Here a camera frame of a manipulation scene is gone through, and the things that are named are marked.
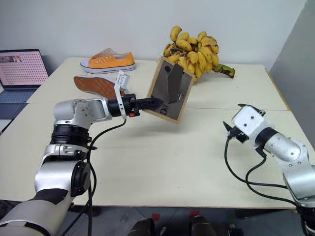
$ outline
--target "wooden frame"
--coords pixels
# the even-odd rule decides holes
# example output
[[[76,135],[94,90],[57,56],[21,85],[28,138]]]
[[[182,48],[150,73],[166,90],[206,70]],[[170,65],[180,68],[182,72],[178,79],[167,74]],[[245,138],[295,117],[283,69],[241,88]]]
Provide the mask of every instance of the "wooden frame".
[[[151,86],[150,86],[149,91],[148,91],[147,98],[151,97],[152,94],[153,94],[153,92],[154,92],[154,90],[156,89],[156,84],[157,84],[157,81],[158,81],[158,78],[159,78],[159,75],[160,75],[160,72],[161,72],[161,69],[162,69],[162,65],[163,65],[163,63],[165,63],[165,62],[168,63],[168,64],[170,64],[171,66],[174,66],[174,63],[172,63],[172,62],[171,62],[170,60],[168,60],[167,58],[161,57],[161,58],[159,59],[158,64],[157,64],[156,71],[155,71],[155,73],[154,73],[154,77],[153,77],[152,82],[151,82]],[[154,116],[160,117],[160,118],[162,118],[162,119],[165,119],[165,120],[167,120],[167,121],[170,121],[170,122],[172,122],[172,123],[178,124],[178,123],[180,122],[180,119],[181,119],[183,110],[184,110],[184,108],[185,108],[185,106],[186,106],[186,103],[187,103],[187,100],[188,100],[188,95],[189,95],[189,93],[190,93],[190,89],[191,89],[191,86],[192,86],[192,84],[193,84],[193,79],[194,79],[194,75],[191,74],[191,73],[189,73],[188,71],[185,71],[185,70],[184,70],[184,74],[186,74],[186,77],[190,78],[190,82],[189,82],[189,86],[188,86],[187,91],[186,91],[186,94],[185,94],[185,98],[184,98],[183,103],[182,103],[182,105],[181,105],[179,114],[178,114],[178,116],[177,116],[176,118],[171,118],[171,117],[169,117],[169,116],[167,116],[167,115],[162,114],[162,113],[161,113],[161,111],[162,111],[161,108],[158,108],[158,109],[161,109],[161,110],[160,110],[160,113],[158,113],[158,112],[156,112],[156,111],[152,111],[152,110],[145,110],[145,112],[150,113],[150,114],[152,114],[152,115],[154,115]]]

